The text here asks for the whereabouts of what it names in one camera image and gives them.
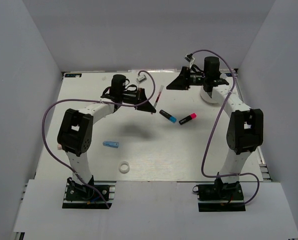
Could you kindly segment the red pen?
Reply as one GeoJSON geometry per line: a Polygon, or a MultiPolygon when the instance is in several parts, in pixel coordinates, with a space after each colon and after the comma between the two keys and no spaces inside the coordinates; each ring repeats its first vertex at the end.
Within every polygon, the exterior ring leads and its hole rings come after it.
{"type": "Polygon", "coordinates": [[[164,88],[163,85],[161,85],[160,88],[159,88],[158,95],[157,95],[156,100],[155,100],[155,102],[154,102],[154,107],[156,107],[156,105],[157,105],[157,103],[158,103],[158,101],[159,101],[159,98],[160,98],[160,96],[161,96],[161,93],[162,93],[162,91],[163,91],[163,88],[164,88]]]}

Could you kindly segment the black highlighter pink cap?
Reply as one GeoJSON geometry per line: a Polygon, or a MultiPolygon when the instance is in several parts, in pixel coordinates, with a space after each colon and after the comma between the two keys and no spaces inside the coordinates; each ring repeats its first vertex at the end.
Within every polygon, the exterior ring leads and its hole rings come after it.
{"type": "Polygon", "coordinates": [[[195,113],[192,113],[192,114],[186,116],[185,118],[179,120],[179,124],[183,125],[183,124],[195,119],[196,117],[197,117],[197,115],[195,113]]]}

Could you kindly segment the black highlighter blue cap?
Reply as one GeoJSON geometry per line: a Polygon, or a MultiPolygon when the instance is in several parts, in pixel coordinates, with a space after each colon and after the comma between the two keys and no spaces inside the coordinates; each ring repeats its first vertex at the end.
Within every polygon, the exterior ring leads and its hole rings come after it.
{"type": "Polygon", "coordinates": [[[177,119],[174,116],[172,116],[171,114],[167,113],[164,110],[160,110],[159,114],[162,115],[164,118],[166,118],[167,120],[169,120],[172,123],[175,123],[177,121],[177,119]]]}

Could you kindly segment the blue correction tape dispenser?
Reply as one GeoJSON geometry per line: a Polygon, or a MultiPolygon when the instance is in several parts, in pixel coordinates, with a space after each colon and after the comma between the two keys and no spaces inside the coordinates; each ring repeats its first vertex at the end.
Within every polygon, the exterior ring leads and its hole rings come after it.
{"type": "Polygon", "coordinates": [[[104,141],[102,144],[110,148],[119,148],[119,142],[115,141],[104,141]]]}

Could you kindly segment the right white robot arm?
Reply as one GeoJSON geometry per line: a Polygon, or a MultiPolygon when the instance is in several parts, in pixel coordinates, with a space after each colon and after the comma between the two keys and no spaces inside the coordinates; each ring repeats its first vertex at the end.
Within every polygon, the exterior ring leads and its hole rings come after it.
{"type": "Polygon", "coordinates": [[[224,200],[233,192],[232,186],[239,181],[247,158],[263,143],[264,114],[245,104],[234,93],[234,84],[221,77],[218,57],[204,59],[204,69],[200,70],[193,62],[192,54],[185,56],[189,66],[182,67],[180,74],[167,90],[186,91],[191,86],[201,87],[201,98],[221,106],[221,111],[230,118],[226,134],[229,151],[225,163],[217,173],[222,182],[215,185],[215,195],[224,200]]]}

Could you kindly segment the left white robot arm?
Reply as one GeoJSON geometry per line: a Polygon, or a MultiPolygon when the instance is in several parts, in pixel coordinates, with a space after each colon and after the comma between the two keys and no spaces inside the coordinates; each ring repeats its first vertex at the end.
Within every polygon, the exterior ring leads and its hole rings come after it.
{"type": "Polygon", "coordinates": [[[67,109],[57,136],[57,142],[66,152],[70,166],[75,170],[68,183],[77,189],[83,199],[88,200],[94,195],[94,179],[88,165],[87,150],[91,146],[93,125],[115,113],[122,104],[128,104],[138,111],[155,113],[156,109],[148,101],[145,89],[132,85],[129,90],[129,79],[122,74],[115,74],[111,86],[101,96],[108,103],[93,103],[80,110],[67,109]]]}

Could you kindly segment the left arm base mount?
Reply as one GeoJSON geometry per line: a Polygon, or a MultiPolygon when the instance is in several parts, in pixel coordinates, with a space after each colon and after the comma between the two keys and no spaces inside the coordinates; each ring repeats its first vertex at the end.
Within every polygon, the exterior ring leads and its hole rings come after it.
{"type": "Polygon", "coordinates": [[[101,192],[109,207],[106,206],[100,195],[93,189],[82,192],[67,183],[62,208],[108,210],[113,204],[116,182],[95,181],[94,186],[101,192]]]}

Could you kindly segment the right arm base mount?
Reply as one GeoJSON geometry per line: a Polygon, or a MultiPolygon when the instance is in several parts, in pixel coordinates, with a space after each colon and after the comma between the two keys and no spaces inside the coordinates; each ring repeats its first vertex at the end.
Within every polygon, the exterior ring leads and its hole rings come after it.
{"type": "Polygon", "coordinates": [[[245,202],[239,181],[223,183],[220,178],[213,184],[197,184],[192,192],[198,197],[199,212],[245,212],[245,202]]]}

